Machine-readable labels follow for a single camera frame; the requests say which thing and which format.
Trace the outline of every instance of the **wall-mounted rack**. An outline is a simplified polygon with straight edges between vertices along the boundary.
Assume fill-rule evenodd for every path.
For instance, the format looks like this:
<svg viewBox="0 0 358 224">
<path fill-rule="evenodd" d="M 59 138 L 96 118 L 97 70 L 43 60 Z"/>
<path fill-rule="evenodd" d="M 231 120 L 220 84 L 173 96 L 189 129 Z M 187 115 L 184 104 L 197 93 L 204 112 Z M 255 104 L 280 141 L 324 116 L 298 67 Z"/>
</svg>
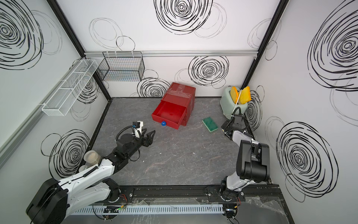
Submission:
<svg viewBox="0 0 358 224">
<path fill-rule="evenodd" d="M 48 116 L 66 116 L 97 67 L 96 60 L 78 61 L 68 72 L 67 78 L 62 80 L 60 87 L 42 107 L 42 111 Z"/>
<path fill-rule="evenodd" d="M 98 66 L 102 81 L 141 81 L 144 62 L 141 52 L 130 52 L 131 57 L 123 57 L 114 52 L 103 52 L 104 59 Z"/>
</svg>

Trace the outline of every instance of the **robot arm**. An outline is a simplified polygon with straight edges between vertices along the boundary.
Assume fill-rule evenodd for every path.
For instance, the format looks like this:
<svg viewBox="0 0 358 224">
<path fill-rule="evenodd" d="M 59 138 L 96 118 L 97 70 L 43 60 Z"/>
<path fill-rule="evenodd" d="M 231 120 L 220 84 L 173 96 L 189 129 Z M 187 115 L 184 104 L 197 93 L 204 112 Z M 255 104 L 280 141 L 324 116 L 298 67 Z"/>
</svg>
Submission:
<svg viewBox="0 0 358 224">
<path fill-rule="evenodd" d="M 98 164 L 59 181 L 53 178 L 45 181 L 26 209 L 32 222 L 59 224 L 71 213 L 87 205 L 105 199 L 113 202 L 118 200 L 120 189 L 112 179 L 91 185 L 120 171 L 141 146 L 148 147 L 153 143 L 155 131 L 144 137 L 142 126 L 142 121 L 133 122 L 133 126 L 129 127 L 134 133 L 124 134 L 118 139 L 126 128 L 121 130 L 116 137 L 117 147 Z"/>
<path fill-rule="evenodd" d="M 236 171 L 222 181 L 221 192 L 241 191 L 249 184 L 268 181 L 270 177 L 269 146 L 255 141 L 246 131 L 248 122 L 240 107 L 236 108 L 231 119 L 223 123 L 224 134 L 239 146 Z"/>
</svg>

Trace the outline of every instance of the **black wire basket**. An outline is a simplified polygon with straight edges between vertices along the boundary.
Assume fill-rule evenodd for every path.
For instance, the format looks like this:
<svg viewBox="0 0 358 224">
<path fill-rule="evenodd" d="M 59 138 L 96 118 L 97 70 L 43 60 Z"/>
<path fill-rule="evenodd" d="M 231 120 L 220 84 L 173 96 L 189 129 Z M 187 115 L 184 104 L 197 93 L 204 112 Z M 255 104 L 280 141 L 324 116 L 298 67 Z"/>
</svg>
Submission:
<svg viewBox="0 0 358 224">
<path fill-rule="evenodd" d="M 132 57 L 117 57 L 116 52 L 103 52 L 104 59 L 97 69 L 102 81 L 142 80 L 145 69 L 142 52 L 128 53 L 132 54 Z"/>
</svg>

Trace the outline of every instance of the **red drawer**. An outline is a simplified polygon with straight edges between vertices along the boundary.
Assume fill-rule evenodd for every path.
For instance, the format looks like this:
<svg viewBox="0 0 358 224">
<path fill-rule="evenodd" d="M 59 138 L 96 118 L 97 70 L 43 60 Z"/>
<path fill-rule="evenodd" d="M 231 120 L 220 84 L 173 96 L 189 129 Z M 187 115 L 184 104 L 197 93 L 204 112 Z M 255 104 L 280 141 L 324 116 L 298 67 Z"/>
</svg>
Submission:
<svg viewBox="0 0 358 224">
<path fill-rule="evenodd" d="M 154 121 L 165 121 L 169 127 L 186 126 L 194 108 L 196 88 L 173 82 L 152 113 Z"/>
<path fill-rule="evenodd" d="M 178 129 L 186 113 L 186 107 L 162 100 L 152 113 L 152 118 L 159 123 L 165 121 L 169 127 Z"/>
</svg>

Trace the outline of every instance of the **white wire basket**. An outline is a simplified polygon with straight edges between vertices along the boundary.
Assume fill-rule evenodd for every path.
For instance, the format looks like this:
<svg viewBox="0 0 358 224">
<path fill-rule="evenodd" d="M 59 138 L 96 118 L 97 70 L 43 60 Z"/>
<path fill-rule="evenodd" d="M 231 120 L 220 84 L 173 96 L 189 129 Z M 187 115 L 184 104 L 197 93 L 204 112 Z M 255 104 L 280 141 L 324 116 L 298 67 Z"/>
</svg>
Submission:
<svg viewBox="0 0 358 224">
<path fill-rule="evenodd" d="M 62 81 L 60 88 L 42 107 L 42 111 L 48 116 L 66 116 L 97 67 L 96 60 L 84 59 L 79 61 L 71 68 L 69 76 Z"/>
</svg>

